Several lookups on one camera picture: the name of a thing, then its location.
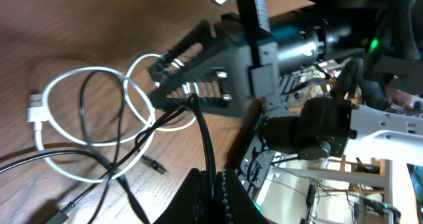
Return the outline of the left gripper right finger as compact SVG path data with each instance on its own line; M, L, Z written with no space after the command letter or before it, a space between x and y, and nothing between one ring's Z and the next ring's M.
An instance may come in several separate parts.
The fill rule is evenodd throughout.
M215 181L214 223L269 224L245 191L234 170L223 169Z

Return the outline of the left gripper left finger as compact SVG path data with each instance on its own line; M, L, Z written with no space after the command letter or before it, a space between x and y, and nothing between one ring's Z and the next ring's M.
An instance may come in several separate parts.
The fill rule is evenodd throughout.
M154 224L204 223L211 203L208 172L193 168Z

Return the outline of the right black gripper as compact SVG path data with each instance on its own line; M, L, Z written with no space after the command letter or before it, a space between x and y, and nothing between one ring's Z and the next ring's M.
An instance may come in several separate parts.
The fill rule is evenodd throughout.
M203 20L148 69L159 87L149 94L155 108L184 100L176 92L197 84L202 111L244 118L254 99L265 114L287 116L297 79L325 51L321 9L310 5L268 18L265 0L236 0L239 15L215 24Z

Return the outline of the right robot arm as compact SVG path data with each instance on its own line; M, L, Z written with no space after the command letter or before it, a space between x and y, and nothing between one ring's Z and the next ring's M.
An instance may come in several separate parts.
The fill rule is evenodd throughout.
M200 106L243 119L226 167L250 189L262 186L274 153L367 151L419 165L415 111L388 113L387 91L422 94L421 0L309 1L269 17L265 0L236 0L236 13L202 21L149 68L159 84L152 105L174 108L185 83L216 85Z

